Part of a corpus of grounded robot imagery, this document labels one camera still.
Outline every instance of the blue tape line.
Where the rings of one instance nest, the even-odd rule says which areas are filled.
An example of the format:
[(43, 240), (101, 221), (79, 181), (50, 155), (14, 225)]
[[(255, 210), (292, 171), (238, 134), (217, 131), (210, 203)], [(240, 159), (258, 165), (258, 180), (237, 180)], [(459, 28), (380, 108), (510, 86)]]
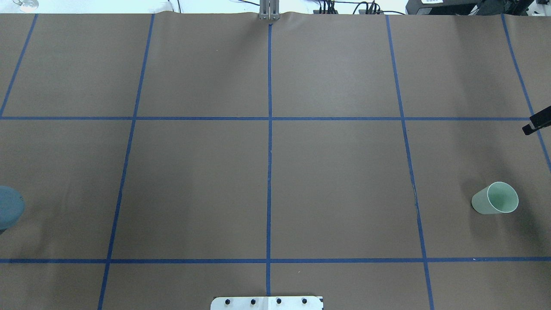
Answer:
[(264, 264), (266, 259), (111, 259), (112, 264)]
[[(513, 64), (515, 65), (515, 70), (517, 72), (518, 80), (520, 81), (520, 85), (522, 87), (522, 92), (524, 93), (524, 98), (526, 99), (526, 103), (528, 104), (528, 109), (530, 111), (530, 114), (533, 115), (534, 108), (532, 107), (532, 103), (530, 102), (530, 96), (528, 96), (528, 91), (526, 90), (524, 79), (522, 78), (522, 74), (520, 73), (520, 68), (518, 67), (518, 63), (516, 61), (515, 51), (513, 50), (511, 37), (509, 36), (509, 29), (507, 28), (505, 15), (503, 14), (501, 14), (501, 23), (503, 24), (503, 30), (505, 31), (505, 37), (507, 38), (509, 52), (511, 53), (511, 58), (513, 59)], [(543, 141), (542, 134), (539, 131), (538, 131), (538, 139), (539, 139), (539, 144), (542, 146), (543, 155), (545, 156), (545, 161), (547, 162), (547, 168), (551, 172), (551, 160), (549, 159), (549, 153), (547, 152), (547, 147), (545, 146), (545, 142)]]
[(33, 23), (31, 24), (31, 28), (29, 29), (29, 33), (27, 34), (27, 38), (25, 39), (25, 44), (23, 44), (23, 49), (21, 50), (21, 54), (19, 54), (19, 59), (17, 60), (17, 64), (15, 65), (15, 70), (13, 71), (12, 79), (9, 81), (8, 90), (6, 91), (6, 96), (4, 97), (4, 101), (2, 102), (2, 107), (0, 108), (0, 116), (4, 114), (4, 109), (6, 108), (6, 104), (8, 104), (9, 93), (12, 92), (12, 87), (13, 87), (13, 83), (15, 82), (15, 77), (17, 76), (17, 72), (19, 71), (19, 66), (21, 66), (21, 61), (23, 60), (23, 56), (25, 56), (25, 51), (27, 50), (27, 46), (29, 45), (29, 41), (31, 39), (31, 35), (33, 34), (34, 26), (36, 25), (37, 19), (38, 19), (38, 14), (35, 14), (33, 18)]
[[(243, 259), (111, 259), (110, 264), (265, 264), (264, 258)], [(374, 264), (374, 263), (477, 263), (500, 261), (551, 261), (551, 256), (451, 258), (272, 258), (271, 264)], [(105, 264), (107, 259), (0, 259), (0, 264)]]
[(0, 264), (105, 264), (105, 259), (9, 258)]
[(137, 120), (163, 121), (267, 121), (268, 117), (231, 117), (231, 116), (138, 116)]
[(505, 37), (507, 38), (507, 44), (509, 45), (509, 52), (511, 53), (511, 58), (513, 58), (513, 64), (515, 65), (515, 70), (517, 72), (518, 79), (522, 87), (522, 92), (524, 93), (524, 98), (526, 99), (526, 103), (528, 104), (530, 114), (534, 114), (534, 109), (532, 108), (532, 103), (530, 102), (530, 98), (528, 97), (528, 91), (526, 90), (526, 86), (524, 85), (524, 80), (522, 79), (522, 75), (520, 74), (520, 69), (516, 61), (515, 52), (513, 51), (513, 45), (511, 44), (511, 38), (509, 37), (509, 30), (507, 28), (507, 24), (505, 23), (505, 15), (503, 14), (501, 14), (501, 23), (503, 24), (503, 30), (505, 31)]
[(421, 223), (421, 211), (419, 210), (419, 200), (417, 198), (417, 188), (415, 186), (415, 175), (413, 174), (413, 164), (411, 159), (411, 153), (409, 150), (409, 141), (408, 141), (408, 134), (406, 129), (406, 120), (404, 118), (404, 108), (402, 104), (402, 93), (400, 92), (400, 84), (398, 80), (398, 70), (396, 68), (396, 58), (394, 55), (394, 45), (392, 43), (392, 33), (390, 29), (390, 21), (388, 19), (388, 15), (385, 16), (386, 18), (386, 29), (388, 32), (388, 44), (390, 46), (390, 56), (392, 60), (392, 70), (394, 71), (394, 83), (396, 86), (396, 94), (398, 97), (398, 107), (400, 109), (400, 117), (402, 118), (402, 132), (404, 135), (404, 143), (406, 144), (406, 155), (408, 158), (408, 166), (409, 166), (409, 177), (412, 183), (413, 187), (413, 194), (415, 197), (415, 208), (417, 209), (417, 227), (419, 230), (419, 241), (421, 244), (421, 254), (423, 255), (423, 267), (425, 269), (425, 280), (426, 280), (426, 290), (429, 295), (429, 306), (431, 310), (434, 310), (434, 300), (433, 300), (433, 289), (430, 284), (430, 274), (429, 274), (429, 264), (426, 261), (426, 249), (425, 249), (425, 238), (423, 235), (423, 224)]
[(266, 210), (266, 296), (271, 294), (272, 269), (272, 24), (268, 25), (268, 180)]
[(527, 121), (528, 117), (404, 117), (407, 121)]
[(131, 116), (3, 116), (2, 120), (132, 120)]
[[(272, 121), (530, 121), (529, 117), (425, 117), (425, 116), (284, 116)], [(0, 120), (133, 120), (132, 116), (1, 116)], [(270, 117), (250, 116), (137, 116), (139, 121), (269, 121)]]
[(307, 117), (307, 116), (297, 116), (297, 117), (273, 117), (274, 121), (399, 121), (400, 117), (377, 117), (377, 116), (358, 116), (358, 117)]
[(113, 218), (113, 226), (111, 227), (111, 238), (109, 239), (109, 249), (107, 250), (107, 262), (105, 263), (105, 271), (104, 271), (104, 277), (103, 281), (101, 283), (101, 292), (100, 297), (98, 300), (98, 310), (101, 310), (103, 308), (103, 300), (105, 297), (105, 289), (107, 287), (107, 278), (109, 276), (109, 267), (110, 267), (110, 261), (111, 256), (113, 254), (113, 244), (115, 242), (115, 233), (117, 231), (117, 223), (118, 223), (118, 215), (120, 213), (121, 209), (121, 201), (122, 201), (122, 191), (125, 186), (125, 180), (126, 180), (126, 171), (128, 168), (128, 159), (130, 157), (130, 150), (132, 149), (132, 140), (134, 138), (134, 128), (136, 127), (136, 118), (138, 116), (138, 108), (139, 108), (139, 100), (140, 96), (142, 94), (142, 85), (143, 85), (143, 78), (145, 75), (145, 66), (147, 64), (147, 56), (149, 53), (149, 44), (151, 43), (151, 35), (153, 32), (153, 23), (155, 21), (155, 14), (151, 14), (151, 22), (149, 23), (149, 33), (147, 36), (147, 43), (145, 45), (145, 53), (143, 56), (143, 63), (142, 63), (142, 72), (140, 73), (139, 78), (139, 85), (138, 85), (138, 93), (136, 94), (136, 103), (134, 105), (134, 114), (132, 116), (132, 125), (130, 126), (130, 134), (128, 135), (128, 145), (126, 147), (126, 155), (125, 155), (125, 163), (122, 168), (122, 177), (121, 177), (121, 184), (118, 189), (118, 198), (117, 198), (117, 206), (115, 208), (115, 216)]
[(547, 161), (547, 167), (551, 172), (551, 159), (549, 159), (549, 153), (547, 152), (547, 147), (545, 146), (545, 142), (543, 142), (542, 133), (539, 130), (537, 133), (538, 133), (539, 144), (542, 146), (543, 155), (545, 156), (545, 161)]
[(272, 264), (422, 263), (422, 258), (274, 258)]
[(551, 256), (532, 257), (452, 257), (452, 258), (427, 258), (429, 263), (476, 263), (480, 261), (551, 261)]

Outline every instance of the cup rim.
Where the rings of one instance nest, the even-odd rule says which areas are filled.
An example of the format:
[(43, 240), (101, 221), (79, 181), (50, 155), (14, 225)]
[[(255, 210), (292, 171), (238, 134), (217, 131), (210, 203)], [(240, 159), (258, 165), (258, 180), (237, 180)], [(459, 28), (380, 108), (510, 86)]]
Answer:
[[(491, 203), (490, 196), (489, 196), (490, 188), (491, 188), (493, 185), (495, 185), (495, 184), (505, 184), (506, 186), (508, 186), (508, 187), (513, 191), (513, 193), (515, 193), (516, 206), (515, 206), (515, 208), (514, 208), (513, 210), (511, 210), (511, 211), (502, 211), (502, 210), (496, 208), (496, 207), (494, 206), (494, 204)], [(497, 212), (499, 212), (499, 213), (511, 213), (511, 212), (515, 211), (515, 210), (518, 208), (518, 194), (517, 194), (516, 190), (515, 190), (511, 185), (509, 185), (509, 184), (507, 184), (507, 183), (505, 183), (505, 182), (502, 182), (502, 181), (493, 182), (492, 184), (490, 184), (490, 185), (488, 186), (488, 189), (487, 189), (487, 191), (486, 191), (486, 198), (488, 199), (488, 203), (490, 203), (490, 206), (491, 206), (495, 211), (497, 211)]]

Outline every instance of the light green cup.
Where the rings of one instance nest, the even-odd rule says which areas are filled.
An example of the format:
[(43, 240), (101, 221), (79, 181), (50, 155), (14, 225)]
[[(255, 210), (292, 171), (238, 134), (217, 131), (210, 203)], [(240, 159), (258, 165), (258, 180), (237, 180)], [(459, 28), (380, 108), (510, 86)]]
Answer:
[(511, 185), (495, 182), (476, 193), (471, 204), (481, 214), (511, 213), (518, 206), (518, 195)]

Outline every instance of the teal container lid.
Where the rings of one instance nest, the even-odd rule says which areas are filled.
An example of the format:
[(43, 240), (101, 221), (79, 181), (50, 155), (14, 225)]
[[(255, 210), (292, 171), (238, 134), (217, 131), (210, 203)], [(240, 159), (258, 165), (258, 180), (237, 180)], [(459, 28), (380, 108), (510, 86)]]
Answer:
[(10, 228), (25, 210), (23, 196), (7, 186), (0, 186), (0, 230)]

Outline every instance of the teal object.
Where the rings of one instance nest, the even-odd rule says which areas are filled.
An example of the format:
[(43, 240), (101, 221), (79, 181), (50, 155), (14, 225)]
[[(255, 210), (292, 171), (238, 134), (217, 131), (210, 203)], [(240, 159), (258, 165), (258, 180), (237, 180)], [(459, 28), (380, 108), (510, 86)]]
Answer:
[(0, 231), (10, 228), (25, 210), (23, 196), (7, 186), (0, 186)]
[(518, 195), (511, 185), (494, 182), (476, 193), (471, 204), (481, 214), (511, 213), (518, 206)]

